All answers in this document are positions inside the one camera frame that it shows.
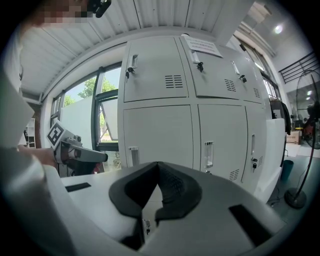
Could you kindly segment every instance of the ceiling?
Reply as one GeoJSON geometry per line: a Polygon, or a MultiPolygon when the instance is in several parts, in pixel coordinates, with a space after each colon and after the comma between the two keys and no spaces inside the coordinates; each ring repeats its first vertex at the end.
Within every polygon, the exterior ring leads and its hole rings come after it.
{"type": "Polygon", "coordinates": [[[257,3],[264,5],[270,14],[266,14],[260,23],[257,22],[252,15],[250,16],[248,14],[243,19],[243,22],[253,28],[274,50],[277,50],[281,42],[291,35],[292,29],[294,29],[296,25],[291,15],[275,1],[265,0],[257,1],[257,3]],[[275,27],[278,25],[282,25],[283,27],[280,34],[274,32],[275,27]]]}
{"type": "Polygon", "coordinates": [[[22,90],[40,95],[83,52],[120,34],[175,26],[230,39],[253,0],[113,0],[101,18],[30,29],[22,39],[22,90]]]}

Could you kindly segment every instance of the person's hand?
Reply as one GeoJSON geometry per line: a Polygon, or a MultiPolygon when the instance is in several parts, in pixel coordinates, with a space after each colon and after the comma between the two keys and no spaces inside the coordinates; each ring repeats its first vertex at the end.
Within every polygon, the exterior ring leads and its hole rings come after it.
{"type": "Polygon", "coordinates": [[[53,166],[57,169],[57,162],[52,148],[29,148],[19,145],[18,150],[24,154],[35,156],[43,165],[53,166]]]}

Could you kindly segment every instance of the ventilation slot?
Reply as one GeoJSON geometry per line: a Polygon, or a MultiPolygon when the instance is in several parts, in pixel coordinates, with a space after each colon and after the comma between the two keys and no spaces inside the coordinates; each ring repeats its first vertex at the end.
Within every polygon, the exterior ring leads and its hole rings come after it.
{"type": "Polygon", "coordinates": [[[260,166],[260,165],[262,165],[262,160],[263,160],[263,156],[261,156],[260,158],[259,158],[259,164],[258,164],[258,167],[260,166]]]}
{"type": "Polygon", "coordinates": [[[232,172],[230,172],[229,181],[231,182],[235,181],[238,178],[238,174],[239,174],[239,169],[233,170],[232,172]]]}
{"type": "Polygon", "coordinates": [[[226,89],[228,91],[236,92],[236,87],[233,81],[227,80],[227,79],[224,79],[224,81],[225,81],[226,89]]]}
{"type": "Polygon", "coordinates": [[[166,88],[183,88],[181,75],[166,75],[165,77],[166,88]]]}
{"type": "Polygon", "coordinates": [[[258,89],[253,88],[253,91],[254,91],[254,95],[255,95],[257,98],[260,98],[260,93],[259,93],[258,89]]]}

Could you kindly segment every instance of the locker door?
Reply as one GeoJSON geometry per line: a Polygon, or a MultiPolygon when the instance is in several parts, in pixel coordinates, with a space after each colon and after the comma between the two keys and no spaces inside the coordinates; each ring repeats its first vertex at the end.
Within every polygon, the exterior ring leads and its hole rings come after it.
{"type": "Polygon", "coordinates": [[[201,130],[200,170],[209,170],[213,175],[239,183],[247,154],[245,107],[207,104],[198,107],[201,130]],[[213,157],[212,160],[208,160],[207,152],[213,157]]]}
{"type": "Polygon", "coordinates": [[[223,58],[211,54],[195,52],[200,62],[203,62],[203,71],[200,72],[197,64],[193,63],[191,50],[184,38],[181,38],[188,63],[191,69],[195,93],[197,97],[217,97],[240,99],[239,75],[236,74],[228,52],[232,49],[217,46],[223,58]]]}
{"type": "Polygon", "coordinates": [[[262,108],[246,107],[245,109],[248,123],[248,144],[242,183],[243,188],[253,194],[263,168],[267,130],[262,108]]]}
{"type": "Polygon", "coordinates": [[[124,141],[128,167],[164,161],[193,167],[193,131],[189,105],[124,110],[124,141]]]}
{"type": "Polygon", "coordinates": [[[260,74],[256,74],[254,68],[255,63],[238,52],[233,55],[233,59],[240,75],[244,75],[246,78],[246,82],[242,82],[239,79],[240,87],[243,91],[243,100],[262,104],[263,98],[260,93],[259,81],[257,79],[257,76],[260,76],[260,74]]]}
{"type": "Polygon", "coordinates": [[[186,77],[173,37],[148,37],[130,42],[124,102],[188,97],[186,77]]]}

